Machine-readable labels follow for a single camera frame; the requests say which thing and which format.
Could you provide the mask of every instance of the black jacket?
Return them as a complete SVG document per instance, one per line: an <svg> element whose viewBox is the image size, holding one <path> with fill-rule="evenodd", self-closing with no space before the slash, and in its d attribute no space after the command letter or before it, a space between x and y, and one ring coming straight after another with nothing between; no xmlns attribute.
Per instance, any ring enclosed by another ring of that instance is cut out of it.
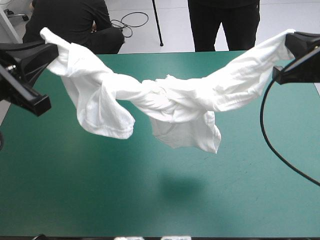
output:
<svg viewBox="0 0 320 240"><path fill-rule="evenodd" d="M85 44L95 21L97 31L110 28L105 0L33 0L34 11L25 26L23 42L42 40L40 30L49 28L68 42Z"/></svg>

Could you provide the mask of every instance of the robotic arm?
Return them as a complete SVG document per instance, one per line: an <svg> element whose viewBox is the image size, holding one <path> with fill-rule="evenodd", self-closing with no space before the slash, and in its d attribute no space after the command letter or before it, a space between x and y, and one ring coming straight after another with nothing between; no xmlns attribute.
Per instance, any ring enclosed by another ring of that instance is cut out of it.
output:
<svg viewBox="0 0 320 240"><path fill-rule="evenodd" d="M54 44L0 43L0 101L20 106L36 116L51 108L50 99L33 89L43 70L59 55ZM3 138L0 133L0 149Z"/></svg>

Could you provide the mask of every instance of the green tabletop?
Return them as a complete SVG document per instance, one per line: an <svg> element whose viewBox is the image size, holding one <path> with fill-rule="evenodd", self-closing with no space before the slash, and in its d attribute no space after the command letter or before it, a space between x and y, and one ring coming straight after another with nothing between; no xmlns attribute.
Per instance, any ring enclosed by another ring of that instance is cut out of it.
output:
<svg viewBox="0 0 320 240"><path fill-rule="evenodd" d="M200 78L241 52L101 55L138 80ZM0 127L0 236L319 237L320 188L283 164L259 124L262 97L216 113L217 154L172 149L146 115L119 140L86 132L58 76L35 89L50 96L40 117L12 105ZM320 180L320 98L313 84L272 87L265 128L294 165Z"/></svg>

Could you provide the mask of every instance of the black pole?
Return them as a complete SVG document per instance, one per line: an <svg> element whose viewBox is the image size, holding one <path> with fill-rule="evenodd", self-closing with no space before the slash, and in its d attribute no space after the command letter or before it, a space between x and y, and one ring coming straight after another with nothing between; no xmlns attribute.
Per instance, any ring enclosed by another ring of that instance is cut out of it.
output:
<svg viewBox="0 0 320 240"><path fill-rule="evenodd" d="M158 33L159 33L159 39L160 39L160 46L162 47L162 46L164 45L164 43L162 42L162 37L161 37L161 31L160 31L160 26L159 26L159 20L158 20L158 14L157 14L157 9L156 9L155 0L152 0L152 4L153 4L153 9L154 9L156 26L158 27Z"/></svg>

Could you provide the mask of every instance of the crumpled cloth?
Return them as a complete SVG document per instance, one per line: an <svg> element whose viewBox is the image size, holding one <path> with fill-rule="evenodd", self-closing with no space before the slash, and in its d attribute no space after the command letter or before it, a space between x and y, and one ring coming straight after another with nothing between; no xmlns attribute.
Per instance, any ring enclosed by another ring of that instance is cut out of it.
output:
<svg viewBox="0 0 320 240"><path fill-rule="evenodd" d="M260 96L275 63L294 58L285 46L286 34L294 32L289 29L264 41L203 78L168 75L142 82L113 72L86 47L47 28L40 35L58 46L59 56L47 68L61 76L85 130L129 138L135 119L117 102L127 100L149 116L153 135L163 143L217 153L221 134L214 112L238 109Z"/></svg>

